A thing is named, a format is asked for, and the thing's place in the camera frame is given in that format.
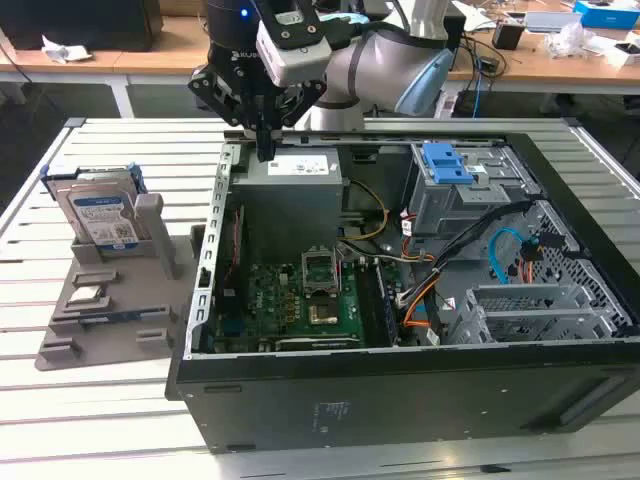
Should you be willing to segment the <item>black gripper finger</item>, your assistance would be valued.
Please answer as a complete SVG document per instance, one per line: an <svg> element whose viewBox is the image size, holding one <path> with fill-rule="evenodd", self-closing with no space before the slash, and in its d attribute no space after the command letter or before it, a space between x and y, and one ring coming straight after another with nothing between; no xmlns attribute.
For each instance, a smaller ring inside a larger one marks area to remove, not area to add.
<svg viewBox="0 0 640 480"><path fill-rule="evenodd" d="M324 80L274 87L266 96L266 160L271 161L283 127L293 127L325 93Z"/></svg>
<svg viewBox="0 0 640 480"><path fill-rule="evenodd" d="M231 76L224 80L208 64L192 75L188 87L199 101L227 124L242 126L246 131L245 135L255 141L258 160L266 161L267 129L264 108L247 73L240 67L232 67L229 73Z"/></svg>

